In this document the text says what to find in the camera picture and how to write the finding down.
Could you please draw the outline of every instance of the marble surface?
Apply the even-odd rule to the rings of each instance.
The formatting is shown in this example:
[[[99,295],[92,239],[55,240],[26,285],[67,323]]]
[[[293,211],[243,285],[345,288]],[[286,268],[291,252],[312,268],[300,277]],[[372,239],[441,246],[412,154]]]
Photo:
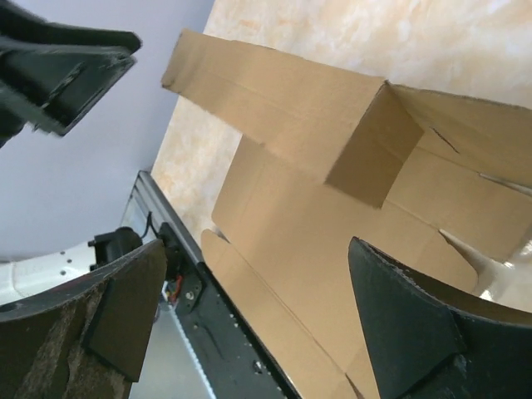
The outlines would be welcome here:
[[[531,22],[530,0],[216,0],[204,32],[532,108]],[[239,138],[178,100],[152,175],[197,240],[214,227],[210,214]]]

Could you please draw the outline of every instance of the open cardboard box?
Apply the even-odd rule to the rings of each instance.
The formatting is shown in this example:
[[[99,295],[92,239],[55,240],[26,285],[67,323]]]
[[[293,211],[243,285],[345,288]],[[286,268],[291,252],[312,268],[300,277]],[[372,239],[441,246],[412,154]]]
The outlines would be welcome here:
[[[352,236],[471,292],[442,230],[506,261],[530,233],[532,111],[394,86],[183,31],[163,86],[243,134],[202,249],[303,397],[378,397],[347,265]]]

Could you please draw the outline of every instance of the white wall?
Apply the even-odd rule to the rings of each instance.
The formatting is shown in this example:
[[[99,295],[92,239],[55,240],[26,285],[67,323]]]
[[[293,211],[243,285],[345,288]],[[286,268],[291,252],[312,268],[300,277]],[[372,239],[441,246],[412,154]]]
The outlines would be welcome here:
[[[63,139],[26,129],[0,149],[0,259],[115,229],[136,173],[155,160],[177,97],[160,88],[183,27],[214,0],[16,0],[49,21],[135,32],[137,64]]]

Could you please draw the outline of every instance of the corrugated cardboard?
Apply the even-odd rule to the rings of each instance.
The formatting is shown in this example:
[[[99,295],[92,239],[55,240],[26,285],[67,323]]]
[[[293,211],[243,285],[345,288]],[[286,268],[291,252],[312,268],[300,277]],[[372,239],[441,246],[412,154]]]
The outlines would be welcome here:
[[[373,209],[312,182],[245,138],[213,221],[344,371],[362,342],[347,265],[353,235],[456,287],[476,282],[430,225],[394,204]]]
[[[375,207],[423,133],[381,78],[186,29],[162,82],[317,182]]]
[[[201,246],[214,276],[303,397],[357,399],[342,370],[231,244],[204,231]]]
[[[446,194],[446,185],[439,189],[438,176],[446,179],[453,174],[459,194],[454,190]],[[487,195],[482,200],[475,192],[485,185],[489,187],[481,191]],[[414,194],[427,191],[437,198],[430,202],[433,207],[427,206],[421,213],[445,220],[449,214],[443,210],[450,209],[470,217],[471,225],[484,227],[512,219],[512,199],[515,195],[521,198],[465,168],[415,149],[389,197],[400,201],[405,196],[415,204]],[[462,198],[470,196],[477,203],[465,203],[460,209]],[[509,203],[492,201],[503,197]],[[347,245],[351,237],[363,237],[403,263],[465,291],[471,291],[476,283],[472,267],[437,229],[412,212],[389,199],[380,210],[357,202],[311,181],[302,171],[246,138],[229,169],[213,220],[273,295],[291,310],[366,398],[376,397],[376,385],[349,279]],[[515,245],[499,230],[495,232],[501,242],[506,242],[507,247],[500,248],[503,252]],[[487,247],[493,233],[493,229],[472,229],[469,237]],[[273,340],[282,339],[278,332],[271,328],[264,334]]]
[[[532,186],[532,111],[465,96],[394,86],[401,103],[426,131],[437,131],[455,148],[422,146],[470,169]]]
[[[305,397],[378,398],[352,236],[470,292],[476,273],[440,230],[499,261],[530,231],[532,199],[477,173],[532,183],[529,110],[190,31],[163,85],[244,133],[213,213],[229,242],[206,233],[202,247]],[[305,363],[321,361],[321,377]]]
[[[162,82],[317,182],[374,207],[423,130],[441,138],[423,142],[426,150],[532,185],[532,112],[522,107],[394,86],[186,29]]]

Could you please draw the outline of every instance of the screw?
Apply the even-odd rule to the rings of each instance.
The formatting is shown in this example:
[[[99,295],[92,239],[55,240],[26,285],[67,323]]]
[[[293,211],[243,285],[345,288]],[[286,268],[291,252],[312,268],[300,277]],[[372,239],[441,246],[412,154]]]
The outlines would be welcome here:
[[[255,374],[262,374],[263,373],[263,363],[259,362],[258,360],[255,360],[253,362],[253,370],[255,371]]]

